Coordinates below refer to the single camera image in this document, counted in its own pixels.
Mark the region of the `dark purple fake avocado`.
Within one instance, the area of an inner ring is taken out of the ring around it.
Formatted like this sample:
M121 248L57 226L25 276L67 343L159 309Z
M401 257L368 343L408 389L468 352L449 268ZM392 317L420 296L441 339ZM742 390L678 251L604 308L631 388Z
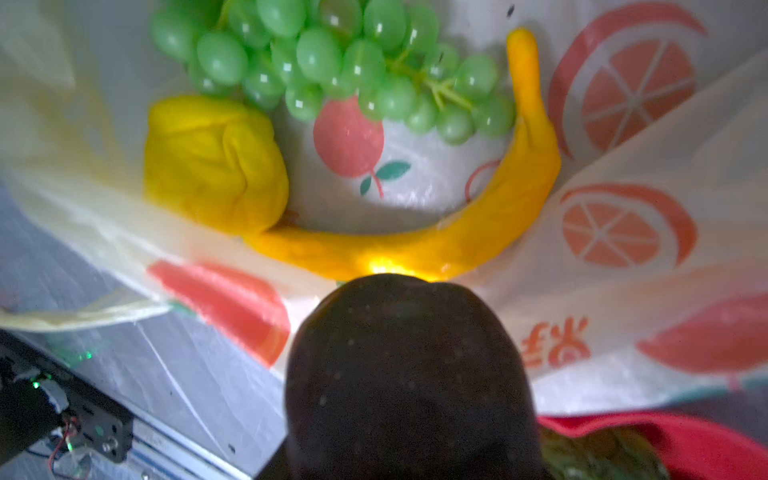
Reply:
M541 479L521 355L469 289L378 274L328 295L285 378L295 479Z

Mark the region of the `yellow fake lemon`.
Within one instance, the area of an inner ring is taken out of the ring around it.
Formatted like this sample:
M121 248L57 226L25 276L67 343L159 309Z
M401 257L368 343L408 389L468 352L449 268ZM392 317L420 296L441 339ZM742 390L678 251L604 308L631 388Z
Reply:
M270 229L289 199L271 120L224 98L185 95L154 103L144 150L144 196L228 235Z

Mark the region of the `green fake lime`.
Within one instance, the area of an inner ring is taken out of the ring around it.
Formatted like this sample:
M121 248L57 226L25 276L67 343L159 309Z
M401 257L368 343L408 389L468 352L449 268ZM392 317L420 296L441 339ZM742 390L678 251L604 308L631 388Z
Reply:
M614 427L571 438L540 427L549 479L670 479L651 443L630 427Z

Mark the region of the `red flower-shaped plastic plate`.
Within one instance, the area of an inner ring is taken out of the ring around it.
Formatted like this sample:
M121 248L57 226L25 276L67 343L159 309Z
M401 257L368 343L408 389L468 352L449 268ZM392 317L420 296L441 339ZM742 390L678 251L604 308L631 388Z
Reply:
M766 479L767 449L717 423L663 411L581 417L541 416L539 423L577 438L631 427L656 449L673 479Z

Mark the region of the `yellow fake banana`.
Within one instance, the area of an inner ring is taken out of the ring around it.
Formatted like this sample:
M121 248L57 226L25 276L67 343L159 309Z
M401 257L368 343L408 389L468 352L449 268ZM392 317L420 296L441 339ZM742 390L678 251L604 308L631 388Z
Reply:
M526 28L512 31L506 52L517 106L513 139L485 190L464 209L404 233L276 227L247 236L246 244L273 260L344 282L382 273L445 281L497 257L536 221L561 169L556 132L541 94L534 34Z

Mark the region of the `green fake grapes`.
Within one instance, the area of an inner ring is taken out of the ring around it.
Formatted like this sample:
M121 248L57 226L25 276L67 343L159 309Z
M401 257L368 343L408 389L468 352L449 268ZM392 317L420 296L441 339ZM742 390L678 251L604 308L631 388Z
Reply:
M370 121L461 145L504 136L516 117L494 60L443 42L427 1L166 1L149 31L197 92L304 122L352 98Z

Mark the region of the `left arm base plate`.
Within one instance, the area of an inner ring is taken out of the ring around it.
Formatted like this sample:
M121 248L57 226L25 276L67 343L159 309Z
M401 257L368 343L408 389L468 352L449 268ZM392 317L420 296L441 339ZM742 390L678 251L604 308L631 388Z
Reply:
M1 334L1 462L60 428L66 441L124 462L134 415L47 355Z

